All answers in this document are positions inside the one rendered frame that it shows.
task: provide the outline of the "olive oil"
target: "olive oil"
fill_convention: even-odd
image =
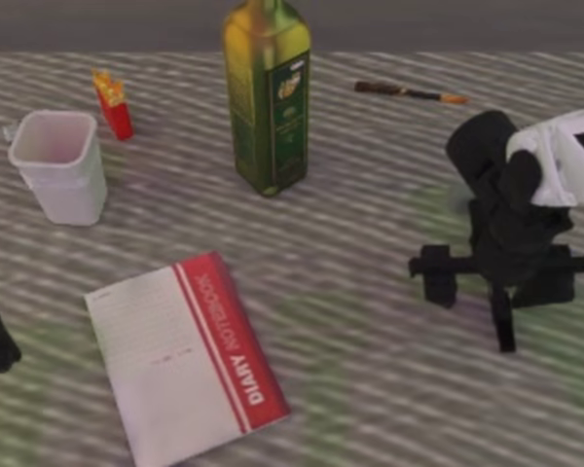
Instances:
[[[284,0],[246,0],[223,46],[236,170],[275,196],[308,171],[310,31]]]

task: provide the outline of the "notebook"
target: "notebook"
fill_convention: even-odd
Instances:
[[[217,253],[85,300],[137,467],[170,466],[289,415]]]

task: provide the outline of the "green glass bottle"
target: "green glass bottle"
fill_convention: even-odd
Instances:
[[[284,0],[246,0],[223,45],[236,170],[273,197],[308,171],[310,31]]]

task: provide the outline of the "white cup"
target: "white cup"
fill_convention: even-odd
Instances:
[[[107,189],[96,132],[82,112],[35,111],[19,125],[9,161],[55,224],[99,220]]]

